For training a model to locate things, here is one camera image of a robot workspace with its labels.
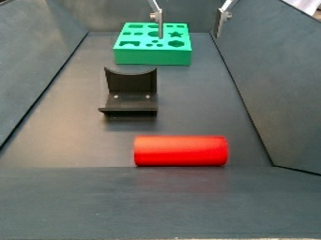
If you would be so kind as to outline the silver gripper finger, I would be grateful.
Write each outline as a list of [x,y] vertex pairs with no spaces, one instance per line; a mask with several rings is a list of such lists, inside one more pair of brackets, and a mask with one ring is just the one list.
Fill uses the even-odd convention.
[[153,10],[153,13],[150,14],[150,18],[157,22],[158,24],[158,37],[164,37],[164,10],[158,6],[157,0],[149,0],[150,7]]
[[232,5],[234,0],[226,0],[222,7],[217,9],[217,22],[216,22],[216,37],[221,37],[224,23],[232,18]]

